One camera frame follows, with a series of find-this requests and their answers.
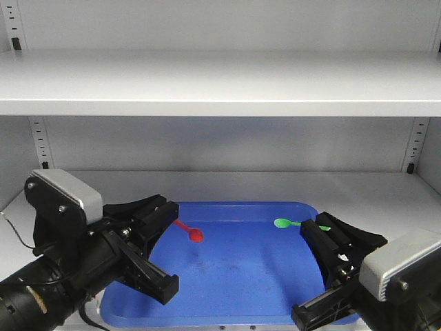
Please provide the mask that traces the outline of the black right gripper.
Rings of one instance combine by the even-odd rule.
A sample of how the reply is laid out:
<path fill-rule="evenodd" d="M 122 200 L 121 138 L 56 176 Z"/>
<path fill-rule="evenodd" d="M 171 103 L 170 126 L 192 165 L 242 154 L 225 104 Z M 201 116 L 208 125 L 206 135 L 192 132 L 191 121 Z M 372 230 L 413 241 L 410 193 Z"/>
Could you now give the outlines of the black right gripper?
<path fill-rule="evenodd" d="M 329 226 L 323 231 L 318 226 Z M 341 221 L 328 212 L 302 222 L 300 235 L 320 269 L 323 283 L 330 286 L 302 305 L 293 305 L 291 319 L 299 330 L 316 330 L 355 313 L 368 310 L 371 295 L 359 281 L 364 258 L 387 244 L 380 234 L 367 232 Z"/>

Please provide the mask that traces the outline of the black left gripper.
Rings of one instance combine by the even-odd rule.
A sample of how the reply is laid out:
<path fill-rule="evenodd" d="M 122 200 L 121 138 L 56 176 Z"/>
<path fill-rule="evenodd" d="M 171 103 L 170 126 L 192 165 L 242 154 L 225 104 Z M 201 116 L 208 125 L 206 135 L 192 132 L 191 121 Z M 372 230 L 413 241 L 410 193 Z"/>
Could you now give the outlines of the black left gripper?
<path fill-rule="evenodd" d="M 103 206 L 112 229 L 78 241 L 37 220 L 33 253 L 40 254 L 32 282 L 38 303 L 87 303 L 118 281 L 165 305 L 179 291 L 179 277 L 169 275 L 145 258 L 166 229 L 178 219 L 179 206 L 156 194 L 129 203 Z"/>

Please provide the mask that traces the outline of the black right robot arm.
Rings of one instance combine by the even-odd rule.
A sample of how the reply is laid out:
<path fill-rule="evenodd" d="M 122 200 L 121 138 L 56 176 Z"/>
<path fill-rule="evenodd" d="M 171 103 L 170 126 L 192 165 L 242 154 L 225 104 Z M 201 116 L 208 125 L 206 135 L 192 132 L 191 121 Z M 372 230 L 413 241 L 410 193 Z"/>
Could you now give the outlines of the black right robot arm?
<path fill-rule="evenodd" d="M 300 235 L 325 291 L 293 306 L 299 330 L 354 313 L 371 330 L 440 329 L 440 234 L 417 229 L 387 241 L 322 212 L 301 223 Z"/>

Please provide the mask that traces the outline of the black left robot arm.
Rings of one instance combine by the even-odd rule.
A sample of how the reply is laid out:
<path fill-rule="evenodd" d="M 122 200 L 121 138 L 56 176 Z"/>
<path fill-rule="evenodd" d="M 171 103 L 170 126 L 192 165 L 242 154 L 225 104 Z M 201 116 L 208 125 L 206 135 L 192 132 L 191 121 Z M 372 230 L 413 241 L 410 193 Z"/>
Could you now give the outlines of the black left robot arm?
<path fill-rule="evenodd" d="M 2 330 L 54 330 L 74 312 L 89 325 L 85 305 L 114 281 L 162 304 L 179 290 L 179 277 L 150 262 L 164 231 L 178 218 L 178 205 L 155 195 L 105 205 L 101 221 L 87 228 L 74 249 L 78 259 L 64 269 L 57 242 L 39 248 L 39 258 L 1 282 Z"/>

